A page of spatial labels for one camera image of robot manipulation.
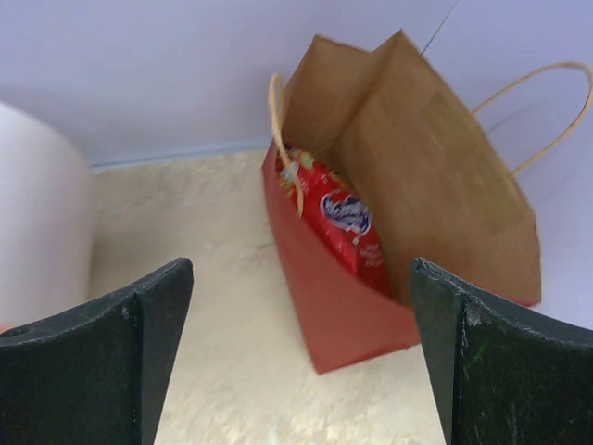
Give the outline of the red candy snack bag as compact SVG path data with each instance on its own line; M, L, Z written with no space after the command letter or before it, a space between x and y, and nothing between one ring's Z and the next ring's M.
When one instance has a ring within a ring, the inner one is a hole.
M352 276L389 297L391 280L369 209L341 177L309 152L290 146L287 156L297 178L279 159L279 185L296 207L296 184L301 184L305 223Z

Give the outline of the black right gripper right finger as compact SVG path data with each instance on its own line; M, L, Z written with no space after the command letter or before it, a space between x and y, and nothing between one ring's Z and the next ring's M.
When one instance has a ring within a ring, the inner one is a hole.
M592 333L417 258L409 289L448 444L589 444Z

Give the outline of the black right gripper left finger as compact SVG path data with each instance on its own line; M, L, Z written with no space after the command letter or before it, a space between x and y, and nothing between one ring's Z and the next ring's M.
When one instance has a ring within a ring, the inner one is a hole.
M2 333L2 443L154 443L193 285L179 258Z

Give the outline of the red brown paper bag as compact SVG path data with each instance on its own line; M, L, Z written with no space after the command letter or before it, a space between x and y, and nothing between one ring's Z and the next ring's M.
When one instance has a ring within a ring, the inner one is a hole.
M272 233L314 369L416 345L409 269L425 258L526 307L542 299L536 215L485 131L403 32L367 52L323 36L273 75L262 165ZM372 214L389 297L352 276L279 185L289 147L332 169Z

